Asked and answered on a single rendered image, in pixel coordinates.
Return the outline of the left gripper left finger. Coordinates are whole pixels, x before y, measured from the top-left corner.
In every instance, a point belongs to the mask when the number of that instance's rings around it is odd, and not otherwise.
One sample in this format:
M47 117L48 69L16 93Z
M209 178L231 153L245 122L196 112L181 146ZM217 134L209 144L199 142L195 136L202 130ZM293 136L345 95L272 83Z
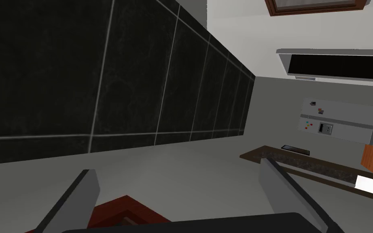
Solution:
M84 169L38 224L35 233L63 233L87 228L99 193L96 171Z

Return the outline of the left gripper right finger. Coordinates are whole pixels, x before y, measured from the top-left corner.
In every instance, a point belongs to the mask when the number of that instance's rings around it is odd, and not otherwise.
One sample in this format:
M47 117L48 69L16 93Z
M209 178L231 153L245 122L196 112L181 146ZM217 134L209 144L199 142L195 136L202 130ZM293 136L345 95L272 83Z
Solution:
M259 183L275 214L297 213L320 233L345 233L276 161L262 158L259 171Z

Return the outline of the dark stone kitchen counter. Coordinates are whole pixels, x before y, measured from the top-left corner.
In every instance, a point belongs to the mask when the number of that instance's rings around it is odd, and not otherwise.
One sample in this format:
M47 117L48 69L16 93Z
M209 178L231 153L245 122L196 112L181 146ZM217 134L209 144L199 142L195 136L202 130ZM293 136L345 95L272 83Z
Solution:
M355 188L359 176L373 180L371 172L270 146L256 148L240 155L240 158L255 163L260 163L263 158L271 158L290 174L373 199L373 193Z

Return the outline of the red-brown wooden cabinet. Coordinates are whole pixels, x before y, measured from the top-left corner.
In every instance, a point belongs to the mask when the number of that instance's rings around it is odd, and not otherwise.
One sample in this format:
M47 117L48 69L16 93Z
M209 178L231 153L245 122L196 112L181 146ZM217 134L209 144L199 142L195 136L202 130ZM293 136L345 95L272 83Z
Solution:
M125 195L94 206L87 228L146 225L170 222L134 198Z

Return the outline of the grey refrigerator with magnets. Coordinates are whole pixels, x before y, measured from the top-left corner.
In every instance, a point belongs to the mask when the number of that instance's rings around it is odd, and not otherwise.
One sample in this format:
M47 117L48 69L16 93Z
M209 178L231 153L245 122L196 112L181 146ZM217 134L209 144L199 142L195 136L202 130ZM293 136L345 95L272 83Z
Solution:
M298 130L373 145L373 106L304 98Z

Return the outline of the grey range hood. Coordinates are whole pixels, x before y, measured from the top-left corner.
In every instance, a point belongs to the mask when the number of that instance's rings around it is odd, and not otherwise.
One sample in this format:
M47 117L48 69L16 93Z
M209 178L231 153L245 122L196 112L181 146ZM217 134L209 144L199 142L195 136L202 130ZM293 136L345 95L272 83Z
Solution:
M373 82L373 49L277 49L289 76Z

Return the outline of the brown framed window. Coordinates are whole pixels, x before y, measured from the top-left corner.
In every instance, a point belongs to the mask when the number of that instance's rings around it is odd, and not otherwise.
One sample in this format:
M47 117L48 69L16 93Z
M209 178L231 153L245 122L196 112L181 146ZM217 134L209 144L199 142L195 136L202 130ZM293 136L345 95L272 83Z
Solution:
M359 11L370 0L265 0L270 16Z

